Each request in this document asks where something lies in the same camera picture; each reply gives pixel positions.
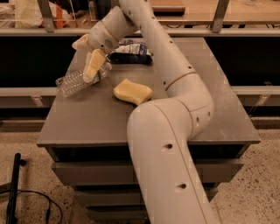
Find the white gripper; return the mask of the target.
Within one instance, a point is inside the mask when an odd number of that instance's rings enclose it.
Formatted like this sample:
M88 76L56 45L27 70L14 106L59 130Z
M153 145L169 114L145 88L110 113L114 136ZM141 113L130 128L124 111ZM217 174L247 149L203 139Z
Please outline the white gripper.
M74 50L93 50L87 54L83 80L90 83L104 64L106 54L114 51L122 39L136 31L137 26L116 6L88 34L74 41Z

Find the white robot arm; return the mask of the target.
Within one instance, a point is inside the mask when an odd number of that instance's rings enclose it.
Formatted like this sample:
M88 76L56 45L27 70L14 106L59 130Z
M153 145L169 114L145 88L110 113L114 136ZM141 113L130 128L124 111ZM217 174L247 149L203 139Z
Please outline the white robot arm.
M154 55L167 98L136 107L127 125L129 152L150 224L216 224L187 142L210 123L214 101L191 63L157 21L150 0L114 0L110 13L73 43L89 50L83 79L101 68L96 50L111 53L140 31Z

